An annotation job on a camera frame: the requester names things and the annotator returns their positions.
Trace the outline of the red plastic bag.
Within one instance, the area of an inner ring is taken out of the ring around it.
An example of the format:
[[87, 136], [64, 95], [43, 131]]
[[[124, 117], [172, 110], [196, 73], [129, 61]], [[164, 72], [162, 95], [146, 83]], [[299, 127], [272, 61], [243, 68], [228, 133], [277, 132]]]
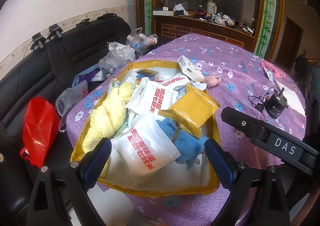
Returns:
[[31, 99], [24, 117], [21, 158], [41, 168], [59, 132], [59, 123], [52, 104], [40, 96]]

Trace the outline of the black electric motor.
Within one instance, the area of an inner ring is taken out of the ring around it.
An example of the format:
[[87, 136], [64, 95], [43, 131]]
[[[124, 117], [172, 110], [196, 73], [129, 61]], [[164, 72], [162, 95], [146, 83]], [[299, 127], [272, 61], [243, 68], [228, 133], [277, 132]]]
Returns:
[[283, 95], [285, 88], [281, 88], [280, 92], [273, 90], [269, 99], [264, 100], [264, 107], [268, 115], [277, 119], [284, 109], [288, 108], [287, 99]]

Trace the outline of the pink cloth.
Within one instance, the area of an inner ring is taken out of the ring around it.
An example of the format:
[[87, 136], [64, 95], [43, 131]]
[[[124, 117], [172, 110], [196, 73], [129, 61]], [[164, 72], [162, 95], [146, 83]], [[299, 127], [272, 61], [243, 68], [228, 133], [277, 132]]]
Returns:
[[281, 70], [280, 68], [276, 67], [268, 61], [262, 61], [261, 66], [267, 71], [271, 72], [273, 76], [276, 78], [287, 78], [287, 74], [283, 70]]

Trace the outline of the yellow fluffy cloth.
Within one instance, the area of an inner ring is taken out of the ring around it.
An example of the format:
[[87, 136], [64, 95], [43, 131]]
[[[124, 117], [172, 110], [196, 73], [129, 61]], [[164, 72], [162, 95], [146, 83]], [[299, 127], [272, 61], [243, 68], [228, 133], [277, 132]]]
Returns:
[[93, 110], [89, 129], [82, 142], [82, 150], [93, 151], [102, 138], [110, 138], [124, 124], [127, 111], [125, 105], [131, 99], [136, 86], [124, 82], [112, 88], [101, 105]]

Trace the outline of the black leather sofa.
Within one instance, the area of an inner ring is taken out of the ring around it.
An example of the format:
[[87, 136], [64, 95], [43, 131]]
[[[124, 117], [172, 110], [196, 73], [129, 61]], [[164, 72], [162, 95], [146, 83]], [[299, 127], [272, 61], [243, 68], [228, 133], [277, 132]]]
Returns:
[[1, 79], [1, 225], [25, 225], [39, 168], [20, 156], [29, 101], [37, 96], [55, 103], [77, 74], [107, 55], [107, 43], [125, 43], [131, 28], [107, 13], [85, 21], [28, 54]]

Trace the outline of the white blue desiccant packet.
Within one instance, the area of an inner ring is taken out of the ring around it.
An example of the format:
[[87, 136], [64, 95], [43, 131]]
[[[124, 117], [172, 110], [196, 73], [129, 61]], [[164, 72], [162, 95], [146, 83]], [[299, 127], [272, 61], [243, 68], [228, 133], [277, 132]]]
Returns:
[[204, 80], [204, 75], [196, 68], [196, 66], [189, 61], [185, 56], [180, 56], [177, 60], [182, 73], [188, 76], [194, 82], [202, 82]]

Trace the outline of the plastic bag with bottles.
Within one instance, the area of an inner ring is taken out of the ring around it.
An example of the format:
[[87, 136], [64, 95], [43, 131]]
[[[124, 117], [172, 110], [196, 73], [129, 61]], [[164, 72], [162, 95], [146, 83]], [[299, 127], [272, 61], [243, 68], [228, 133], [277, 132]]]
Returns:
[[156, 34], [145, 35], [142, 33], [142, 28], [139, 27], [127, 36], [126, 45], [134, 49], [136, 55], [144, 56], [151, 50], [152, 46], [157, 44], [157, 41]]

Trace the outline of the colourful sponge stack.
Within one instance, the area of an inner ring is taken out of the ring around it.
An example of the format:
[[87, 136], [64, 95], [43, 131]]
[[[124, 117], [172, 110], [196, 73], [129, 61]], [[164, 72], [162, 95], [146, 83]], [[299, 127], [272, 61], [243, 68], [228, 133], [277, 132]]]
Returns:
[[140, 69], [136, 72], [137, 82], [140, 82], [144, 77], [147, 77], [151, 81], [155, 81], [158, 77], [158, 72], [150, 69]]

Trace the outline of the white paper booklet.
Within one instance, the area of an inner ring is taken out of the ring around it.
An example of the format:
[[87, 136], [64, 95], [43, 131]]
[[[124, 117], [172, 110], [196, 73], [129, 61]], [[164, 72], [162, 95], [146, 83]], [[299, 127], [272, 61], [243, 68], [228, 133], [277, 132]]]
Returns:
[[305, 109], [296, 92], [289, 89], [287, 86], [283, 85], [277, 80], [275, 80], [275, 82], [280, 90], [284, 88], [283, 95], [287, 99], [288, 106], [301, 115], [305, 116]]

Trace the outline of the small white printed packet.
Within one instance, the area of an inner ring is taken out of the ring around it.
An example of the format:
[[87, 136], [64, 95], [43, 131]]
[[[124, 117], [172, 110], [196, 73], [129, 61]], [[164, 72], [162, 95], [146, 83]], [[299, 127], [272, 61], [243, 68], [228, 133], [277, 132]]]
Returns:
[[274, 82], [274, 79], [273, 79], [273, 73], [272, 73], [272, 71], [264, 68], [264, 72], [265, 72], [265, 75], [266, 75], [266, 77], [268, 78], [268, 80], [273, 83], [273, 82]]

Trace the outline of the gold cardboard box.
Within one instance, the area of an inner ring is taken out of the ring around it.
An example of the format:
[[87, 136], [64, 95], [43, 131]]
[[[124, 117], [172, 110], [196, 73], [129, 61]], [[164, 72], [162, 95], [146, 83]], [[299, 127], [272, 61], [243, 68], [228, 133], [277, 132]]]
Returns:
[[178, 97], [174, 85], [157, 78], [133, 75], [155, 70], [165, 78], [181, 74], [178, 63], [130, 63], [107, 82], [76, 142], [71, 161], [80, 161], [107, 139], [108, 150], [98, 153], [99, 182], [139, 197], [207, 195], [219, 179], [204, 153], [204, 142], [218, 136], [215, 112], [219, 103], [187, 85]]

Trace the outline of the wooden cabinet with glass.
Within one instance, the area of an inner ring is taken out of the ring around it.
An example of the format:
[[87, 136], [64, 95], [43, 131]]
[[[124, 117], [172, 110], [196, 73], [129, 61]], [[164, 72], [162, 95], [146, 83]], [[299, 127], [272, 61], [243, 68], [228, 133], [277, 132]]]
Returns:
[[136, 0], [137, 26], [147, 35], [206, 35], [266, 60], [273, 57], [283, 13], [284, 0]]

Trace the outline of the yellow snack packet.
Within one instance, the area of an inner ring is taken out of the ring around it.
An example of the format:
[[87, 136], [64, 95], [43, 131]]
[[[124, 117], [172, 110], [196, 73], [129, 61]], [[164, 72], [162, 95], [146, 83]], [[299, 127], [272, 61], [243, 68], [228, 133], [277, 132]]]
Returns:
[[159, 115], [172, 118], [180, 128], [200, 139], [201, 127], [215, 114], [220, 104], [204, 91], [186, 85], [186, 93], [167, 110]]

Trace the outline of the blue fluffy cloth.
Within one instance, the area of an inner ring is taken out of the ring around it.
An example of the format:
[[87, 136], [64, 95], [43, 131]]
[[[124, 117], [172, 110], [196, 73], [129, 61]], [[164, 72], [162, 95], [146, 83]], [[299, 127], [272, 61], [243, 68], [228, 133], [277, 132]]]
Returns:
[[171, 118], [157, 120], [157, 124], [174, 143], [180, 156], [176, 159], [179, 164], [186, 164], [187, 170], [190, 170], [199, 154], [204, 150], [204, 143], [208, 137], [202, 135], [199, 139], [182, 130], [177, 123]]

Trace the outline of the white red-text snack packet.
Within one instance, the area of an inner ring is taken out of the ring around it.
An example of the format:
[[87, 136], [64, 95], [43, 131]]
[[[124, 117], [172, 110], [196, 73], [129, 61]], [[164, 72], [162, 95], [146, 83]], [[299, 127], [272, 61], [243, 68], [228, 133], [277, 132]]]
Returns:
[[181, 154], [152, 115], [140, 115], [126, 133], [111, 140], [123, 158], [134, 186], [176, 160]]

